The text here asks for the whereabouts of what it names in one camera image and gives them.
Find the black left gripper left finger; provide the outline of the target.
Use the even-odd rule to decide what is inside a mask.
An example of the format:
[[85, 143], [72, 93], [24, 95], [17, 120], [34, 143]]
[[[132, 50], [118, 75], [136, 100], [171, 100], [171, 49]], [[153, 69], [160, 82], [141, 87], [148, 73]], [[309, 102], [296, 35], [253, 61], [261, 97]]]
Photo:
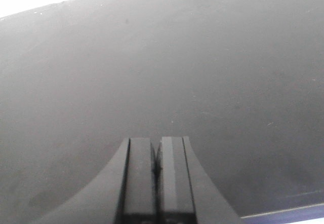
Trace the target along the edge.
[[101, 172], [38, 223], [156, 223], [154, 150], [126, 138]]

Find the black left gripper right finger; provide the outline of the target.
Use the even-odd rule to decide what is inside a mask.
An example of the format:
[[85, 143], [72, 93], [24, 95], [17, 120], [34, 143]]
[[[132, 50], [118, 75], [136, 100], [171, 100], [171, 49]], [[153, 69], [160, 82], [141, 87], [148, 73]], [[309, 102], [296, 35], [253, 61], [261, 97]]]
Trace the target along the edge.
[[156, 166], [159, 223], [243, 223], [203, 169], [187, 136], [163, 137]]

